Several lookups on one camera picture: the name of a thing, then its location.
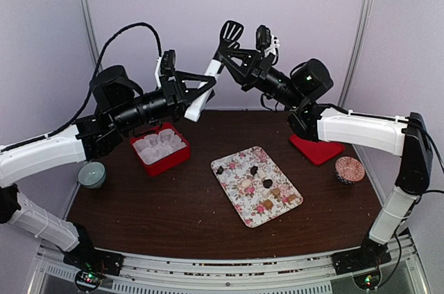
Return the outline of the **black white kitchen tongs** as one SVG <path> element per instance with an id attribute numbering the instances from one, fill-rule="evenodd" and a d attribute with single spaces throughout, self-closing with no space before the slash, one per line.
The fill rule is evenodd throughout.
<path id="1" fill-rule="evenodd" d="M 210 61 L 204 76 L 213 77 L 215 81 L 219 78 L 220 73 L 223 70 L 223 63 L 219 51 L 221 49 L 232 48 L 244 31 L 244 26 L 237 21 L 227 20 L 221 28 L 219 33 L 219 45 L 214 54 L 214 57 Z M 197 122 L 200 118 L 201 112 L 205 108 L 206 103 L 210 99 L 213 86 L 210 86 L 203 94 L 201 94 L 185 112 L 185 118 Z"/>

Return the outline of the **dark chocolate cube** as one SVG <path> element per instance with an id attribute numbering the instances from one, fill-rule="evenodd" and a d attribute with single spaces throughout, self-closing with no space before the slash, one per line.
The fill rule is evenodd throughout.
<path id="1" fill-rule="evenodd" d="M 257 168 L 256 166 L 253 166 L 253 167 L 250 169 L 250 174 L 251 174 L 251 175 L 255 175 L 255 174 L 257 173 L 257 171 L 258 171 L 258 168 Z"/>

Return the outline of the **brown striped chocolate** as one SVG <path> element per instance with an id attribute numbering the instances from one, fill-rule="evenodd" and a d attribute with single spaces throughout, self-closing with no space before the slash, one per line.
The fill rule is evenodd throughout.
<path id="1" fill-rule="evenodd" d="M 263 203 L 263 206 L 266 209 L 272 209 L 273 208 L 273 203 L 270 200 L 265 200 L 264 203 Z"/>

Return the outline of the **dark round chocolate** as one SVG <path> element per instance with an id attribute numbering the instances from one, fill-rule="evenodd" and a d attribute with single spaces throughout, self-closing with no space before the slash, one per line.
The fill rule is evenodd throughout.
<path id="1" fill-rule="evenodd" d="M 266 179 L 266 180 L 263 181 L 264 188 L 269 189 L 272 184 L 273 184 L 273 181 L 271 179 Z"/>

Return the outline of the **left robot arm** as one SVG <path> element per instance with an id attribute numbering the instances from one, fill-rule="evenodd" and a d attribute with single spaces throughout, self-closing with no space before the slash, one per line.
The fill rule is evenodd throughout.
<path id="1" fill-rule="evenodd" d="M 85 269 L 95 268 L 100 255 L 87 230 L 31 202 L 17 182 L 65 164 L 100 159 L 136 128 L 168 116 L 179 119 L 216 84 L 214 76 L 176 71 L 174 51 L 159 53 L 155 81 L 156 90 L 145 93 L 123 66 L 96 67 L 87 93 L 96 101 L 93 115 L 75 113 L 53 132 L 1 147 L 1 223 L 52 242 Z"/>

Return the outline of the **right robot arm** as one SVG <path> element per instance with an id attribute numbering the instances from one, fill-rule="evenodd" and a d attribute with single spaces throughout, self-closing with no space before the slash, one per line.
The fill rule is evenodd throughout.
<path id="1" fill-rule="evenodd" d="M 245 92 L 255 88 L 289 111 L 287 122 L 300 139 L 340 142 L 388 152 L 401 158 L 395 186 L 356 251 L 356 262 L 372 266 L 382 256 L 382 246 L 423 195 L 431 178 L 437 154 L 423 117 L 377 116 L 356 113 L 317 100 L 333 86 L 327 67 L 316 58 L 296 66 L 289 76 L 275 69 L 273 56 L 251 49 L 219 48 L 223 66 Z"/>

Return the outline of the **red chocolate box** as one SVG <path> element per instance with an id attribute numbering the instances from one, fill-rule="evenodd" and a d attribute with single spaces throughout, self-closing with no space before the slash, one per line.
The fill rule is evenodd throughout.
<path id="1" fill-rule="evenodd" d="M 131 137 L 130 145 L 151 177 L 158 176 L 191 157 L 189 142 L 168 122 Z"/>

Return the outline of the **white rectangular chocolate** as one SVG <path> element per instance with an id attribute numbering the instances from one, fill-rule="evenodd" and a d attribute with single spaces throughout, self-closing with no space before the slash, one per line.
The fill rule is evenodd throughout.
<path id="1" fill-rule="evenodd" d="M 257 176 L 261 180 L 265 180 L 267 178 L 267 174 L 261 169 L 257 170 Z"/>

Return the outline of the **white round swirl chocolate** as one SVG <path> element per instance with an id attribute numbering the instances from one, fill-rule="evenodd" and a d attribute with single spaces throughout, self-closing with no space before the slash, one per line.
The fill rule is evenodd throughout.
<path id="1" fill-rule="evenodd" d="M 241 183 L 241 186 L 242 186 L 243 189 L 248 188 L 250 185 L 251 185 L 251 180 L 249 180 L 249 179 L 245 179 L 245 180 Z"/>

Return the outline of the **red box lid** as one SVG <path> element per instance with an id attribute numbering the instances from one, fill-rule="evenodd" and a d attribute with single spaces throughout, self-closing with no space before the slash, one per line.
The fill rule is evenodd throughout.
<path id="1" fill-rule="evenodd" d="M 296 135 L 291 135 L 289 142 L 315 166 L 330 161 L 345 150 L 345 146 L 338 142 L 307 141 Z"/>

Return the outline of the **right aluminium frame post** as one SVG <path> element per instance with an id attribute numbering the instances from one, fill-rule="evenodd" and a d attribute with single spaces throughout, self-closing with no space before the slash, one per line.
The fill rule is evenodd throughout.
<path id="1" fill-rule="evenodd" d="M 361 51 L 364 46 L 366 29 L 368 27 L 370 15 L 373 9 L 373 2 L 374 0 L 361 0 L 361 7 L 359 12 L 357 29 L 355 32 L 355 38 L 352 45 L 348 68 L 345 74 L 345 80 L 343 82 L 343 86 L 338 101 L 339 107 L 344 107 L 352 89 L 352 84 L 357 72 Z"/>

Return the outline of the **aluminium frame post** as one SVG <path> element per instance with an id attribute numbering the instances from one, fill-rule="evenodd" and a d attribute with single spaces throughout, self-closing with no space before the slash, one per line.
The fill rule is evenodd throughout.
<path id="1" fill-rule="evenodd" d="M 361 51 L 364 46 L 366 29 L 368 27 L 370 15 L 373 9 L 373 2 L 374 0 L 361 0 L 361 7 L 359 12 L 357 29 L 355 32 L 355 38 L 352 45 L 348 68 L 345 74 L 345 80 L 343 82 L 343 86 L 338 101 L 339 107 L 344 107 L 352 89 L 352 84 L 357 72 Z"/>
<path id="2" fill-rule="evenodd" d="M 83 17 L 83 24 L 85 27 L 85 32 L 87 36 L 87 44 L 89 47 L 89 52 L 94 64 L 97 63 L 99 59 L 99 48 L 96 41 L 96 33 L 94 31 L 92 14 L 89 6 L 89 0 L 79 0 L 80 9 Z"/>

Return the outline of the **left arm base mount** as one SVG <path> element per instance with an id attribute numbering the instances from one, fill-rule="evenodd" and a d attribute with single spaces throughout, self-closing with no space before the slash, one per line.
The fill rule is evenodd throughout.
<path id="1" fill-rule="evenodd" d="M 74 285 L 84 293 L 98 289 L 107 275 L 119 276 L 124 260 L 122 254 L 103 250 L 95 250 L 90 256 L 73 252 L 63 252 L 63 255 L 65 264 L 78 269 L 74 275 Z"/>

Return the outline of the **front aluminium rail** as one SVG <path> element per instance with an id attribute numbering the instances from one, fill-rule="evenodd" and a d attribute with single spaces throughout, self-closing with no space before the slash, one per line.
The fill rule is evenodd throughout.
<path id="1" fill-rule="evenodd" d="M 263 259 L 176 259 L 123 254 L 118 275 L 107 275 L 97 293 L 365 293 L 358 282 L 380 271 L 376 293 L 429 293 L 408 234 L 388 245 L 391 260 L 342 275 L 331 252 Z"/>

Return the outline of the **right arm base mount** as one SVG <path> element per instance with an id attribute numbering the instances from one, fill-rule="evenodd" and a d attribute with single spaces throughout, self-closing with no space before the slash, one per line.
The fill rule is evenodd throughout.
<path id="1" fill-rule="evenodd" d="M 336 275 L 352 275 L 356 287 L 361 290 L 375 290 L 382 283 L 380 266 L 392 260 L 387 247 L 382 250 L 359 247 L 332 256 Z"/>

